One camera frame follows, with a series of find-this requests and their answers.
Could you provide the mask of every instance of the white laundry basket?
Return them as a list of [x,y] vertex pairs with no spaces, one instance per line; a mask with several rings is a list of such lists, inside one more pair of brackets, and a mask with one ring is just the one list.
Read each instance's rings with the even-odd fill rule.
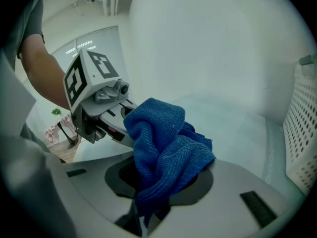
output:
[[286,174],[308,194],[317,175],[317,54],[299,60],[290,108],[283,124]]

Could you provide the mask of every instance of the blue microfiber cloth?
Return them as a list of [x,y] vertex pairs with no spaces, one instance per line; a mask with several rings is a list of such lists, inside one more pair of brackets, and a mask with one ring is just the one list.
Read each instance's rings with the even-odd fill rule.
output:
[[127,115],[124,125],[135,141],[139,216],[149,217],[215,159],[211,140],[185,122],[182,107],[150,98]]

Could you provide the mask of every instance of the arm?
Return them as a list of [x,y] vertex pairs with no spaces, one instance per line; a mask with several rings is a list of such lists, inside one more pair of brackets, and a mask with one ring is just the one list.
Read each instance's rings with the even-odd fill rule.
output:
[[35,90],[47,100],[69,110],[63,85],[64,72],[47,52],[42,35],[32,34],[25,38],[19,57]]

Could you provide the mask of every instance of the wall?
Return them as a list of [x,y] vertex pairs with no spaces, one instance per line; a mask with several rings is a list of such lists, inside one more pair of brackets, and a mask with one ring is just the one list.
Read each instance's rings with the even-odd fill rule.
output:
[[[43,34],[45,39],[45,46],[48,52],[51,54],[63,45],[67,44],[68,42],[88,34],[93,31],[97,31],[103,28],[108,28],[112,26],[118,26],[118,32],[120,37],[121,48],[123,52],[123,58],[125,61],[125,65],[128,71],[128,76],[130,79],[130,86],[134,93],[134,95],[138,95],[138,88],[135,88],[135,82],[137,82],[137,74],[131,73],[134,70],[134,63],[133,63],[133,54],[131,53],[131,39],[129,35],[128,29],[128,17],[126,15],[118,15],[118,16],[108,16],[105,17],[103,14],[103,9],[101,3],[81,3],[79,4],[79,8],[82,14],[78,12],[76,8],[72,6],[67,7],[60,13],[56,14],[55,16],[51,17],[50,19],[46,20],[43,24]],[[20,60],[16,61],[16,69],[15,69],[17,77],[24,82],[27,77],[23,70],[23,67],[20,63]],[[32,93],[37,99],[38,103],[37,106],[43,106],[44,104],[53,105],[49,103],[36,92]],[[33,116],[34,113],[38,112],[41,113],[41,108],[38,110],[33,109]],[[66,110],[62,109],[62,113],[64,115],[67,113]],[[38,123],[32,122],[30,124],[31,117],[28,119],[28,124],[30,128],[33,130],[35,135],[41,139],[43,139],[43,127],[47,127],[48,121],[41,121],[39,120]]]
[[278,123],[316,50],[287,0],[133,0],[129,18],[141,99],[207,93]]

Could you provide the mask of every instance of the floor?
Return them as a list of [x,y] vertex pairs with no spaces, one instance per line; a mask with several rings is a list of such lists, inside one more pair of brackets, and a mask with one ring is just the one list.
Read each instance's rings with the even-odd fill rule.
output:
[[48,148],[52,153],[59,156],[65,162],[71,163],[73,162],[79,143],[80,140],[78,140],[77,144],[74,147],[72,147],[71,149],[67,149],[69,146],[69,142],[66,140],[53,146],[49,146]]

